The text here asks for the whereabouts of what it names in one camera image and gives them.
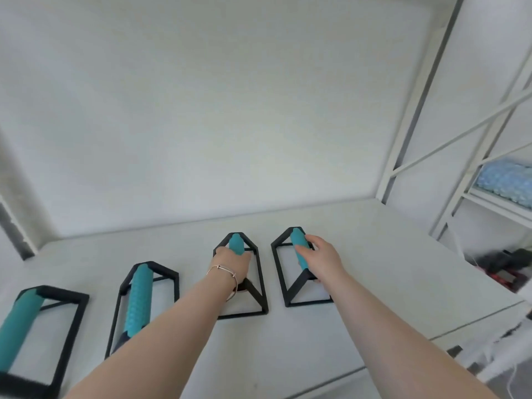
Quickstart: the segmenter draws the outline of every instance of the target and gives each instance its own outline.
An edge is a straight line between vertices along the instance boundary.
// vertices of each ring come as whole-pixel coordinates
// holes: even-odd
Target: gold bracelet
[[[231,273],[231,276],[235,279],[235,289],[232,291],[232,294],[229,296],[228,299],[226,299],[226,302],[228,302],[231,298],[233,298],[236,294],[236,290],[238,289],[238,280],[236,279],[236,274],[233,270],[231,270],[230,268],[226,268],[225,266],[222,266],[222,265],[216,265],[216,266],[213,266],[209,269],[209,271],[207,272],[207,275],[209,274],[209,272],[213,269],[213,268],[219,268],[221,270],[225,270],[226,272],[229,272]]]

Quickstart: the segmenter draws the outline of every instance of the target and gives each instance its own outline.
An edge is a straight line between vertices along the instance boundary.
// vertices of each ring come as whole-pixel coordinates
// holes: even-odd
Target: teal foam grip
[[[135,336],[150,323],[152,310],[153,270],[146,263],[141,264],[131,281],[128,312],[124,332],[129,337]]]
[[[43,302],[44,298],[32,288],[13,304],[0,327],[0,371],[8,372],[13,365]]]
[[[240,234],[234,233],[229,240],[229,248],[237,255],[244,254],[244,240]]]
[[[305,248],[309,247],[309,243],[305,239],[305,234],[303,234],[303,232],[299,228],[294,228],[292,230],[292,233],[290,234],[290,241],[292,242],[294,246],[302,245]],[[297,255],[297,260],[300,263],[301,269],[305,270],[306,268],[309,268],[309,265],[306,262],[305,258],[303,258],[303,256],[298,254],[297,251],[296,251],[296,255]]]

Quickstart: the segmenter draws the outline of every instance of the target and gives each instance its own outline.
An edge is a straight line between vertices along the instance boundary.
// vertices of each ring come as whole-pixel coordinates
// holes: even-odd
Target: skin
[[[296,250],[334,299],[382,399],[497,399],[356,282],[330,243],[313,235],[305,237],[318,249],[296,246]],[[221,247],[211,266],[232,269],[241,282],[250,257],[249,252],[238,256]],[[172,308],[96,367],[66,398],[179,397],[234,287],[228,272],[213,269]]]

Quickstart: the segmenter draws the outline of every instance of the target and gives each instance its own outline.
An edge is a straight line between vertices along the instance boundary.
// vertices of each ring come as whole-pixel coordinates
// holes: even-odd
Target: hand
[[[296,245],[295,249],[298,254],[303,256],[310,271],[321,282],[327,283],[331,279],[343,277],[346,274],[340,255],[333,245],[316,235],[307,234],[305,239],[316,245],[318,249],[312,250],[301,245]]]
[[[251,252],[249,251],[244,252],[243,255],[237,255],[231,249],[225,246],[219,246],[216,248],[216,255],[211,260],[211,267],[220,265],[230,269],[236,274],[236,280],[240,284],[247,276],[250,260]]]

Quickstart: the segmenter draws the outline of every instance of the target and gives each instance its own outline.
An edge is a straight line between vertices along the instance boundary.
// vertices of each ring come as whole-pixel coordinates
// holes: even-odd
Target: white table
[[[259,248],[270,313],[218,321],[183,398],[294,396],[363,362],[334,304],[284,307],[270,243],[290,226],[332,242],[349,272],[428,338],[521,301],[370,199],[53,242],[10,284],[0,319],[21,288],[50,284],[91,295],[66,389],[103,360],[117,289],[133,264],[153,260],[179,271],[183,294],[204,275],[213,247],[242,231]],[[31,362],[21,356],[16,365],[42,377]]]

